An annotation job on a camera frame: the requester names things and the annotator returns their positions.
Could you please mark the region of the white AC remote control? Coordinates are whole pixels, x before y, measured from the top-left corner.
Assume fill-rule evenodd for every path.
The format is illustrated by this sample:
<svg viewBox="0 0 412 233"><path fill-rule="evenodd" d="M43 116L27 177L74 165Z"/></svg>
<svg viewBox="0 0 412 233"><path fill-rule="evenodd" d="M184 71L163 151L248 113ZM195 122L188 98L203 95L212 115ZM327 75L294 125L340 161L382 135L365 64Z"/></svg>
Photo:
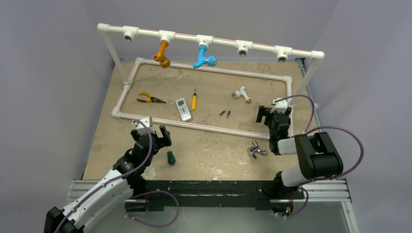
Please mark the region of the white AC remote control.
<svg viewBox="0 0 412 233"><path fill-rule="evenodd" d="M184 98L177 99L176 106L183 122L188 122L192 119L190 110Z"/></svg>

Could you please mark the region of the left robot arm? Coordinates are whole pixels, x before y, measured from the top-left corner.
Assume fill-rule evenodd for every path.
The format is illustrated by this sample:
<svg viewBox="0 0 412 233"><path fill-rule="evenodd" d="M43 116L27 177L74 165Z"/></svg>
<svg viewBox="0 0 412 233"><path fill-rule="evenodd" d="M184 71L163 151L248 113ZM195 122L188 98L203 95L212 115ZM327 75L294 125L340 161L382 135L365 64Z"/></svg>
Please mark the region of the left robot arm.
<svg viewBox="0 0 412 233"><path fill-rule="evenodd" d="M171 146L170 132L159 126L162 137L141 123L131 131L135 141L113 165L113 168L90 190L59 209L51 208L46 214L46 233L86 233L117 204L142 197L148 201L148 190L142 173L151 164L152 158L161 148Z"/></svg>

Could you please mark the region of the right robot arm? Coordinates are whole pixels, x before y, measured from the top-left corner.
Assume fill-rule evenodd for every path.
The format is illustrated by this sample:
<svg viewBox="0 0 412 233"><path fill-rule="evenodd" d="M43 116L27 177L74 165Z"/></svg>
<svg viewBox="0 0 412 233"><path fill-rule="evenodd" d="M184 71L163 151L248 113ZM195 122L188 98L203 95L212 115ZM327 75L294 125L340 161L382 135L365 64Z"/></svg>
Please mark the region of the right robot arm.
<svg viewBox="0 0 412 233"><path fill-rule="evenodd" d="M285 112L259 106L256 122L264 120L269 131L269 149L275 155L297 155L298 165L274 178L272 190L280 198L287 196L298 185L315 178L328 178L343 172L343 162L326 132L313 135L289 136L291 108Z"/></svg>

